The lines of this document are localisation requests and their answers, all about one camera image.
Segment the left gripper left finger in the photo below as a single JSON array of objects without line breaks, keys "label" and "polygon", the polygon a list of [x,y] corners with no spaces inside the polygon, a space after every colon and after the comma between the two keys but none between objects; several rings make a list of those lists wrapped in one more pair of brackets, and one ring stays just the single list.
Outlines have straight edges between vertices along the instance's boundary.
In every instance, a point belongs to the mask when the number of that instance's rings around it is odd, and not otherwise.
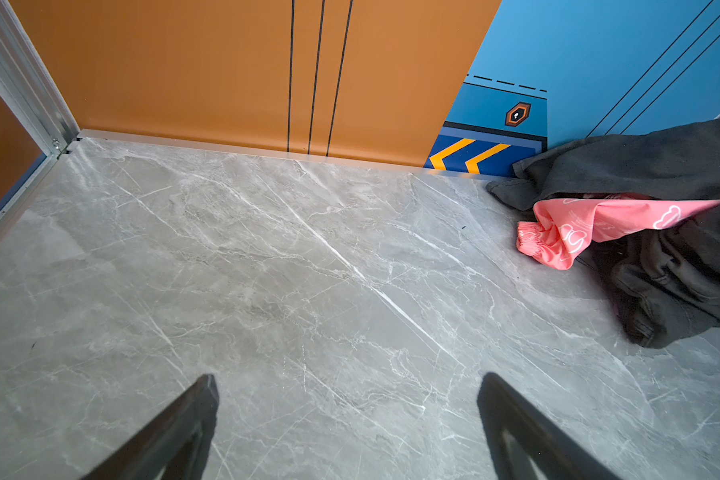
[{"label": "left gripper left finger", "polygon": [[217,425],[215,377],[203,374],[87,479],[200,479]]}]

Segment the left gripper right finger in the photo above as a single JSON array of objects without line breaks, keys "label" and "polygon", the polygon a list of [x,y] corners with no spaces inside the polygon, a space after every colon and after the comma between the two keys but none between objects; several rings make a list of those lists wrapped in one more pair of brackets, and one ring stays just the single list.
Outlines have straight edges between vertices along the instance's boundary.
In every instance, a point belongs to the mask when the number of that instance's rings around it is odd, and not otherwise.
[{"label": "left gripper right finger", "polygon": [[483,377],[477,406],[499,479],[617,477],[500,375]]}]

